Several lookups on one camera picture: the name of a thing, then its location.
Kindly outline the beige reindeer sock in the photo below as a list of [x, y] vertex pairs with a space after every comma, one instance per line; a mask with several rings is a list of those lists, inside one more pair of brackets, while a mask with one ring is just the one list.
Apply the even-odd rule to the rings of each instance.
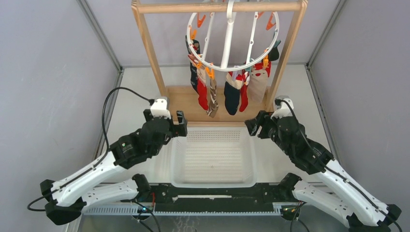
[[263, 62], [256, 63], [250, 72], [250, 81], [248, 85], [248, 97], [254, 101], [261, 103], [263, 101], [267, 88], [268, 79], [271, 72], [271, 62], [264, 65]]

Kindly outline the brown striped sock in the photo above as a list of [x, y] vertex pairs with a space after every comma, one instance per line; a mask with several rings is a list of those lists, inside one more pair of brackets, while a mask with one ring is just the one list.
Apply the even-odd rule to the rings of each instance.
[[219, 104], [217, 101], [217, 81], [215, 80], [215, 72], [213, 69], [206, 67], [205, 70], [210, 79], [210, 101], [208, 105], [207, 115], [211, 118], [214, 118], [219, 109]]

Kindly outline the navy sock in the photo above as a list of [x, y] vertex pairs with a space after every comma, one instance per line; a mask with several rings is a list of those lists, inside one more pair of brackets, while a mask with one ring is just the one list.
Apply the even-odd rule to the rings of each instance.
[[240, 89], [243, 86], [243, 80], [241, 77], [238, 79], [233, 78], [233, 73], [228, 72], [226, 74], [226, 81], [224, 86], [225, 96], [225, 109], [229, 115], [235, 115], [239, 106]]

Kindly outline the white perforated plastic basket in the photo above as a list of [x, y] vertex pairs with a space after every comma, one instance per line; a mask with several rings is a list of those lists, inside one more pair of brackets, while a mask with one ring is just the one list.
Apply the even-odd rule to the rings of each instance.
[[254, 141], [244, 127], [189, 127], [171, 140], [170, 182], [177, 188], [249, 188], [257, 182]]

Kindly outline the white round clip hanger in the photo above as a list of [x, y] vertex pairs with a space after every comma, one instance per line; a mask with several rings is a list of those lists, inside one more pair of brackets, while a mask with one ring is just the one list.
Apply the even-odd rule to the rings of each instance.
[[[256, 63], [267, 63], [268, 54], [278, 39], [280, 29], [277, 12], [253, 11], [245, 15], [247, 23], [237, 20], [235, 0], [227, 1], [228, 9], [216, 12], [194, 12], [186, 27], [185, 43], [188, 58], [195, 66], [220, 72], [249, 69]], [[201, 53], [193, 47], [200, 43]]]

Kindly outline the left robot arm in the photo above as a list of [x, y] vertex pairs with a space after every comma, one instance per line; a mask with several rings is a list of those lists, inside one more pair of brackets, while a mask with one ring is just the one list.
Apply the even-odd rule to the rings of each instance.
[[120, 137], [110, 145], [107, 154], [60, 181], [44, 180], [41, 192], [47, 200], [46, 216], [56, 225], [77, 219], [83, 212], [106, 203], [150, 198], [151, 186], [143, 174], [101, 187], [106, 179], [122, 173], [159, 154], [163, 145], [175, 137], [188, 134], [183, 111], [177, 111], [178, 124], [165, 116], [154, 116], [144, 110], [146, 122], [140, 129]]

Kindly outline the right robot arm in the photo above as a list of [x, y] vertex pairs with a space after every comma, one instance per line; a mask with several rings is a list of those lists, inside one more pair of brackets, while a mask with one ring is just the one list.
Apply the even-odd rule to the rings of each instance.
[[403, 230], [397, 222], [402, 210], [378, 200], [357, 183], [329, 150], [307, 137], [293, 111], [286, 116], [260, 111], [245, 125], [251, 136], [272, 140], [298, 169], [320, 179], [333, 191], [326, 193], [288, 173], [278, 186], [283, 200], [313, 205], [351, 232], [389, 232], [391, 224]]

